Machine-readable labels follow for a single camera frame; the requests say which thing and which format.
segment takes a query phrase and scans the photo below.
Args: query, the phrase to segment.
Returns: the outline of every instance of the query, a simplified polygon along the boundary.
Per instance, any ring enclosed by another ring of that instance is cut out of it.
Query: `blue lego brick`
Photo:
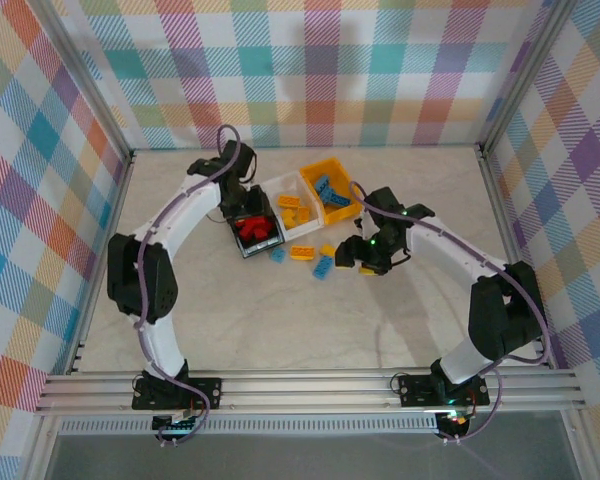
[[[333,258],[331,257],[322,257],[316,265],[316,268],[313,270],[313,276],[318,280],[324,280],[327,278],[327,275],[333,268]]]
[[[313,188],[315,188],[316,192],[318,192],[318,195],[320,195],[322,193],[322,191],[328,186],[329,186],[329,175],[323,175],[318,179],[318,181],[315,183]]]
[[[349,205],[351,205],[351,200],[349,200],[347,197],[343,197],[342,195],[338,195],[337,193],[333,192],[329,197],[329,200],[327,200],[327,203],[335,205],[336,207],[348,207]]]
[[[324,190],[322,190],[322,193],[320,193],[320,200],[322,201],[322,203],[324,205],[326,205],[327,203],[329,203],[329,199],[331,199],[331,195],[335,195],[335,191],[333,190],[333,188],[327,186],[324,187]]]
[[[284,251],[282,248],[274,248],[271,251],[271,260],[273,260],[276,263],[284,262],[284,259],[286,256],[287,256],[287,252]]]

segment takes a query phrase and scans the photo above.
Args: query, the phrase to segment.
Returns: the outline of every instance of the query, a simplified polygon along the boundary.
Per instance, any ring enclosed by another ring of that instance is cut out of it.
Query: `plaid wallpaper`
[[[533,24],[527,31],[527,35],[524,38],[524,42],[520,46],[520,50],[516,55],[515,60],[511,63],[509,71],[500,87],[500,91],[498,92],[498,96],[493,102],[491,106],[491,110],[489,110],[489,115],[487,115],[487,119],[482,126],[482,130],[480,132],[480,137],[478,139],[479,142],[482,142],[486,139],[489,134],[491,127],[493,126],[493,122],[496,119],[496,115],[500,111],[503,102],[511,93],[511,90],[514,87],[516,80],[518,79],[518,74],[520,73],[520,69],[524,65],[524,61],[528,58],[531,47],[533,43],[537,40],[538,35],[541,33],[542,28],[544,27],[547,18],[549,17],[549,13],[551,11],[551,7],[555,3],[556,0],[543,0],[540,10],[538,11],[535,19],[533,20]]]
[[[0,1],[0,479],[68,353],[122,166],[28,5]]]
[[[53,1],[130,144],[154,149],[213,147],[223,122],[256,147],[474,143],[552,3]]]
[[[579,2],[495,153],[555,354],[578,373],[600,441],[600,0]]]

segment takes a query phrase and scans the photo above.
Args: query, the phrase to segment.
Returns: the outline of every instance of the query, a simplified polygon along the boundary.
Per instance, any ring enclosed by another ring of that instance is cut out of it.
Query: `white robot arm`
[[[417,256],[437,265],[471,296],[469,336],[432,365],[432,376],[440,384],[442,400],[446,391],[470,381],[541,335],[540,325],[526,300],[493,271],[495,267],[513,277],[541,309],[535,274],[527,264],[507,265],[460,241],[433,211],[421,204],[404,207],[388,187],[372,192],[364,200],[371,207],[407,216],[417,223],[374,211],[363,212],[363,217],[356,221],[362,235],[354,235],[340,244],[336,266],[353,267],[360,261],[366,272],[384,275],[397,264]],[[375,232],[369,235],[371,225]],[[399,251],[406,257],[394,263],[392,257]]]
[[[165,376],[167,379],[182,379],[185,383],[188,378],[187,362],[178,348],[171,313],[178,291],[172,261],[183,241],[217,206],[221,207],[225,218],[233,219],[270,212],[268,199],[259,187],[247,191],[240,184],[239,179],[246,175],[253,156],[251,149],[243,148],[251,154],[247,154],[249,158],[237,170],[193,191],[169,208],[173,199],[188,192],[192,185],[198,184],[214,169],[217,171],[222,162],[213,165],[213,161],[199,160],[193,164],[188,171],[189,176],[167,207],[161,210],[158,227],[151,219],[132,235],[116,234],[109,242],[109,297],[138,325],[142,303],[137,272],[141,244],[138,239],[146,238],[147,231],[153,229],[143,256],[149,309],[141,328],[145,340],[143,347],[152,359],[145,372],[157,382],[163,381]],[[410,218],[426,218],[434,230],[437,227],[439,232],[448,232],[431,210],[420,204],[406,209],[388,187],[372,192],[365,201],[383,210],[408,214]],[[449,398],[457,397],[458,388],[463,384],[475,380],[486,367],[540,335],[538,323],[524,301],[485,265],[489,262],[506,270],[541,305],[535,275],[526,264],[505,265],[504,261],[470,247],[479,253],[477,257],[483,259],[478,261],[476,256],[467,253],[466,244],[463,244],[465,248],[461,248],[450,240],[457,238],[455,236],[441,235],[420,224],[392,220],[373,212],[366,215],[371,216],[377,232],[367,238],[355,235],[341,243],[336,251],[336,266],[352,267],[358,260],[367,270],[383,275],[396,265],[392,263],[392,256],[402,250],[407,255],[406,259],[417,255],[437,264],[471,295],[469,336],[448,355],[436,360],[431,367],[430,378],[427,378],[427,385],[433,385],[436,390],[435,401],[444,404]],[[173,396],[176,392],[172,389],[164,395]]]

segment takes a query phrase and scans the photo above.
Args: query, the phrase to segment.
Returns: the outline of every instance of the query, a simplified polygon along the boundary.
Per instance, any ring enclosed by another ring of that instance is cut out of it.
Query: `aluminum frame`
[[[520,252],[506,219],[503,199],[494,182],[488,155],[504,133],[511,115],[533,81],[575,3],[575,0],[556,2],[543,33],[521,70],[516,88],[509,94],[491,131],[485,137],[483,144],[485,156],[483,157],[480,150],[477,150],[480,168],[509,261],[519,259]],[[30,4],[45,30],[49,32],[68,70],[94,109],[103,128],[128,160],[127,171],[121,182],[112,218],[107,226],[106,238],[108,238],[115,231],[122,210],[133,169],[131,161],[133,151],[48,0],[31,0]],[[79,334],[75,336],[71,346],[72,355],[65,369],[67,375],[48,378],[38,412],[29,430],[19,478],[44,478],[55,440],[62,432],[67,418],[77,416],[88,420],[102,418],[104,415],[115,420],[129,419],[134,415],[149,417],[154,413],[139,414],[130,408],[133,395],[131,381],[136,372],[103,375],[77,373],[81,348],[84,347],[87,338],[93,309],[104,277],[104,267],[105,255],[100,255],[96,275],[89,286],[85,300],[83,315],[79,319]],[[548,366],[501,367],[500,371],[504,375],[501,410],[561,411],[583,478],[600,478],[600,462],[596,462],[595,453],[591,448],[592,443],[595,443],[595,437],[592,435],[591,422],[586,411],[583,410],[584,398],[574,373],[570,370],[551,370]],[[391,392],[388,385],[391,376],[397,372],[424,374],[428,373],[428,369],[238,371],[192,372],[192,374],[219,376],[224,379],[223,405],[220,410],[212,412],[212,418],[261,414],[329,416],[342,413],[352,413],[362,417],[381,415],[388,418],[399,413],[423,412],[423,408],[400,407],[397,395]],[[487,385],[493,398],[496,387],[493,376],[487,376]],[[488,409],[489,407],[480,407],[478,410]]]

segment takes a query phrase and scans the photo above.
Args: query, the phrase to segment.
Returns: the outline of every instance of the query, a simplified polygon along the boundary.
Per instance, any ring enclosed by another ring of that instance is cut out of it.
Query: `red object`
[[[243,242],[250,241],[254,236],[259,242],[266,240],[273,228],[273,222],[267,217],[251,217],[238,220],[238,235]]]

